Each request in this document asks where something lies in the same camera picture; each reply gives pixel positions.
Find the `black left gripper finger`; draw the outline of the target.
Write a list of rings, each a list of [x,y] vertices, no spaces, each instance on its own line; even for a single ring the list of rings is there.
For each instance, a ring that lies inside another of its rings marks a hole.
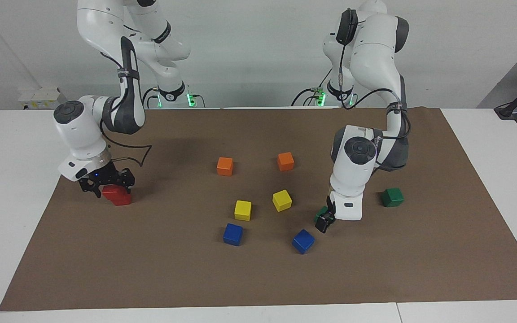
[[[326,233],[330,225],[332,225],[335,221],[335,217],[331,216],[331,214],[324,213],[320,215],[316,215],[315,218],[315,227],[320,231],[320,233]]]

